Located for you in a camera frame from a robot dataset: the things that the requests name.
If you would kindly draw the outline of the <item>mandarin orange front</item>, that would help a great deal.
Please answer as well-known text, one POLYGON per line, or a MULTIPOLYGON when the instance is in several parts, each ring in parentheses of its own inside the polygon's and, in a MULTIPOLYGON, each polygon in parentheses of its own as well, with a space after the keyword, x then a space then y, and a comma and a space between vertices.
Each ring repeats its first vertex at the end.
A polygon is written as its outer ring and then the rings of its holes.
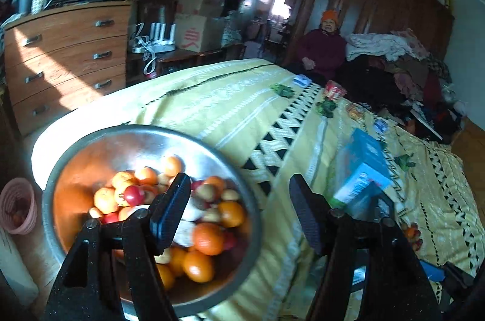
POLYGON ((211 222, 196 224, 192 241, 194 248, 204 255, 216 256, 224 251, 224 231, 211 222))

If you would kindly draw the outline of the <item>large orange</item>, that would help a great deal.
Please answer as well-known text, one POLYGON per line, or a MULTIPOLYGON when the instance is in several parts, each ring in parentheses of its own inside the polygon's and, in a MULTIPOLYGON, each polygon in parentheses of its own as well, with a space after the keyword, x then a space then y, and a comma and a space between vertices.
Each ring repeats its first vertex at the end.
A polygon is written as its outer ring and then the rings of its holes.
POLYGON ((218 204, 221 224, 226 228, 239 227, 246 218, 244 207, 236 201, 223 201, 218 204))

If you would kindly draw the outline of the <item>black appliance box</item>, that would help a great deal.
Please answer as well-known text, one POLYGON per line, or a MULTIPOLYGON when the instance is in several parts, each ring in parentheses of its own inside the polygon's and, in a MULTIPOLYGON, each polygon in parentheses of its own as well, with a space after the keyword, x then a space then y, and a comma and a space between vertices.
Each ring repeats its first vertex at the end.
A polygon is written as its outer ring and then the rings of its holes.
POLYGON ((382 218, 395 217, 395 204, 384 190, 371 182, 346 204, 344 211, 356 220, 379 222, 382 218))

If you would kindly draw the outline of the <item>metal fruit bowl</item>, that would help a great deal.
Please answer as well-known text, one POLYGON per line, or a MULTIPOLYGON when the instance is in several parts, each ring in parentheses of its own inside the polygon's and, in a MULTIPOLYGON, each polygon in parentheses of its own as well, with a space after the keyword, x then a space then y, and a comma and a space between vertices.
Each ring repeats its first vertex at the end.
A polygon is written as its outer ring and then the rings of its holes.
POLYGON ((247 280, 261 252, 261 214, 252 190, 218 152, 201 141, 153 125, 118 125, 91 133, 56 162, 42 200, 42 222, 61 269, 45 310, 48 320, 177 320, 227 300, 247 280), (81 210, 81 197, 115 168, 158 162, 165 152, 187 159, 169 192, 125 222, 104 225, 81 210), (166 293, 155 257, 169 245, 193 178, 223 173, 242 195, 249 232, 221 259, 207 287, 184 282, 166 293))

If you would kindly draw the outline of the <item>blue green food box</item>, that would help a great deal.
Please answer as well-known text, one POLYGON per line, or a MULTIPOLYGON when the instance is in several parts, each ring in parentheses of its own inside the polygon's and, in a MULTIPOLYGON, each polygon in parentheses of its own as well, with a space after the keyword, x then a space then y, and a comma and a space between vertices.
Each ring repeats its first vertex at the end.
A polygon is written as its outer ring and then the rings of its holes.
POLYGON ((385 190, 392 180, 381 144, 356 128, 329 165, 328 196, 332 207, 350 203, 371 183, 385 190))

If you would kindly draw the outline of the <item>pink wicker basket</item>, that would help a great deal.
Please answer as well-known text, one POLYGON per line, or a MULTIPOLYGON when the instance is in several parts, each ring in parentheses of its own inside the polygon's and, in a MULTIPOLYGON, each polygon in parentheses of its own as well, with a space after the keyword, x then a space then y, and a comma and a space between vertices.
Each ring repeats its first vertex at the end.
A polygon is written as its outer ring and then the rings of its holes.
POLYGON ((16 177, 1 191, 1 227, 11 235, 27 235, 33 231, 38 208, 30 182, 16 177))

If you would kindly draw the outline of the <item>green leaf bunch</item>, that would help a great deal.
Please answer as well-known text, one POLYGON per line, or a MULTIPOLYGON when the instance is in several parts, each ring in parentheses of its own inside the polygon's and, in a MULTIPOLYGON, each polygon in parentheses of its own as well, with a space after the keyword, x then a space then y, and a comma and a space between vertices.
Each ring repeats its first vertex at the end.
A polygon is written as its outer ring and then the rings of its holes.
POLYGON ((322 117, 332 118, 334 117, 334 111, 337 108, 337 103, 328 97, 316 104, 316 112, 322 117))
POLYGON ((294 96, 294 89, 281 83, 272 84, 270 89, 283 98, 291 99, 294 96))

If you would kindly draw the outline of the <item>green leaf bunch right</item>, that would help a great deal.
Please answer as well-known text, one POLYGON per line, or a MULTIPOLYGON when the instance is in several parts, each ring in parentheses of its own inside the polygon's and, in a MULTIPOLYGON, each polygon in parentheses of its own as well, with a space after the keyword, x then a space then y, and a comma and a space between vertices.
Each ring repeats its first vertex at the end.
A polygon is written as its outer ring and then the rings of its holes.
POLYGON ((291 99, 294 96, 294 89, 281 83, 272 84, 270 89, 283 98, 291 99))

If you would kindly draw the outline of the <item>blue tissue packet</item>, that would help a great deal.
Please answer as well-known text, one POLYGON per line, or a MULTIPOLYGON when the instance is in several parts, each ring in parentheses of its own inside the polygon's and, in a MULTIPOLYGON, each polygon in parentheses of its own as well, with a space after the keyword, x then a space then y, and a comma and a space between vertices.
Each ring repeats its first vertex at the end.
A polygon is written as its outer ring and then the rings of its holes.
POLYGON ((312 83, 312 80, 305 75, 296 75, 293 78, 293 83, 301 88, 307 88, 312 83))

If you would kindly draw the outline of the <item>pile of clothes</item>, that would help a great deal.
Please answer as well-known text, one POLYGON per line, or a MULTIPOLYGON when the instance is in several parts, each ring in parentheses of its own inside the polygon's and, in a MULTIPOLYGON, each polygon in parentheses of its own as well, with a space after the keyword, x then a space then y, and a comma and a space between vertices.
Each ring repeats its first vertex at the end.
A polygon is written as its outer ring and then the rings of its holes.
POLYGON ((450 145, 466 110, 450 71, 410 29, 352 34, 336 80, 347 99, 399 124, 411 134, 450 145))

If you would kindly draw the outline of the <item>wooden chest of drawers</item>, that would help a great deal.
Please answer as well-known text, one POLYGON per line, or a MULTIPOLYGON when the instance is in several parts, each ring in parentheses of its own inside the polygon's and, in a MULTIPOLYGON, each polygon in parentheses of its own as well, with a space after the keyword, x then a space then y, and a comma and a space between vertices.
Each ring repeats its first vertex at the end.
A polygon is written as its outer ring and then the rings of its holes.
POLYGON ((47 10, 5 26, 5 73, 18 131, 29 135, 126 85, 132 2, 47 10))

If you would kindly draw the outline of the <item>person in orange hat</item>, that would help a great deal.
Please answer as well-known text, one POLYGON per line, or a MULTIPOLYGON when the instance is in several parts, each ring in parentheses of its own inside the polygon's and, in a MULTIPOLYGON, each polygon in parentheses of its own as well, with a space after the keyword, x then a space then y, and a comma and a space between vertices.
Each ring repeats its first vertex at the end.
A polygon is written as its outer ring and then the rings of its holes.
POLYGON ((346 59, 346 40, 340 35, 338 11, 326 10, 317 29, 298 43, 298 71, 319 85, 334 78, 346 59))

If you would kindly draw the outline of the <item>white wifi router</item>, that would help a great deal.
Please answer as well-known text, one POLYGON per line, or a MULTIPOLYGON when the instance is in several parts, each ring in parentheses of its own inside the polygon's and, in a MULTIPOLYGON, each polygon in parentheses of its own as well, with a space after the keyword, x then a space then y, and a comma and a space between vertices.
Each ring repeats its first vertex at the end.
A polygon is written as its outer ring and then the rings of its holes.
POLYGON ((142 54, 145 52, 152 52, 154 54, 173 52, 176 49, 175 33, 176 25, 171 24, 169 27, 169 37, 166 38, 167 24, 166 23, 151 23, 148 35, 142 35, 145 27, 143 22, 135 26, 135 31, 132 33, 128 47, 129 51, 135 54, 142 54))

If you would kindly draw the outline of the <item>cardboard box with red print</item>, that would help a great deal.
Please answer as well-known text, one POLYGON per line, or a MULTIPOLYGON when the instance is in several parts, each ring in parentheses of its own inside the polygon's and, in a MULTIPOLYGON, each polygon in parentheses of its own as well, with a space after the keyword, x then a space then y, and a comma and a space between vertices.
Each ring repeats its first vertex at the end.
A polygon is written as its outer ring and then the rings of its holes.
POLYGON ((178 13, 175 25, 175 45, 178 49, 206 52, 221 48, 223 18, 178 13))

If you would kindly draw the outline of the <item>white patterned mug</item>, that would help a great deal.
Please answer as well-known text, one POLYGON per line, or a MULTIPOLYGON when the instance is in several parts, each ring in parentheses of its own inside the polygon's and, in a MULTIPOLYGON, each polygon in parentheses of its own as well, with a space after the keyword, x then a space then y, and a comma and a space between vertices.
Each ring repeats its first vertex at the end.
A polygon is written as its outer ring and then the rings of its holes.
POLYGON ((44 11, 53 0, 32 0, 31 3, 31 13, 38 14, 44 11))

